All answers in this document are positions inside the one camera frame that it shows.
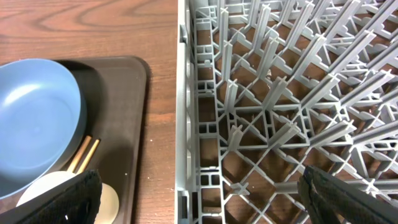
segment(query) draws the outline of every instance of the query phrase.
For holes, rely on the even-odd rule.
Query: wooden chopstick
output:
[[[73,158],[72,162],[70,163],[68,167],[68,172],[74,172],[76,169],[76,166],[79,164],[81,157],[86,151],[86,148],[88,144],[91,141],[91,136],[86,136],[85,140],[83,141],[83,144],[81,144],[79,150],[77,151],[75,157]]]
[[[88,165],[88,163],[89,163],[91,157],[93,156],[95,150],[97,149],[99,143],[100,143],[100,140],[99,140],[99,139],[97,139],[97,140],[94,142],[93,146],[91,147],[90,151],[88,151],[88,154],[87,154],[87,156],[85,157],[85,160],[83,161],[83,163],[82,163],[81,166],[79,167],[79,169],[78,169],[78,171],[77,171],[76,174],[81,174],[81,173],[86,169],[86,167],[87,167],[87,165]]]

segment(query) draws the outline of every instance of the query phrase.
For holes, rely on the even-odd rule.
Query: dish rack grid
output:
[[[398,206],[397,8],[179,0],[175,222],[309,222],[307,165]]]

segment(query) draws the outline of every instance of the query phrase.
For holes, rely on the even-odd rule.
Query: wood grain surface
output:
[[[120,55],[147,62],[136,223],[174,222],[176,46],[177,1],[0,0],[0,63]],[[0,203],[0,213],[15,204]]]

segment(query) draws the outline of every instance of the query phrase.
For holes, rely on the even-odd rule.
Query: blue plastic bowl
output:
[[[64,66],[27,59],[0,67],[0,199],[61,168],[85,125],[85,101]]]

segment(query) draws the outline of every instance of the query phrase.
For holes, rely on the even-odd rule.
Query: gray plastic dish rack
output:
[[[315,165],[398,205],[398,1],[179,0],[175,223],[305,223]]]

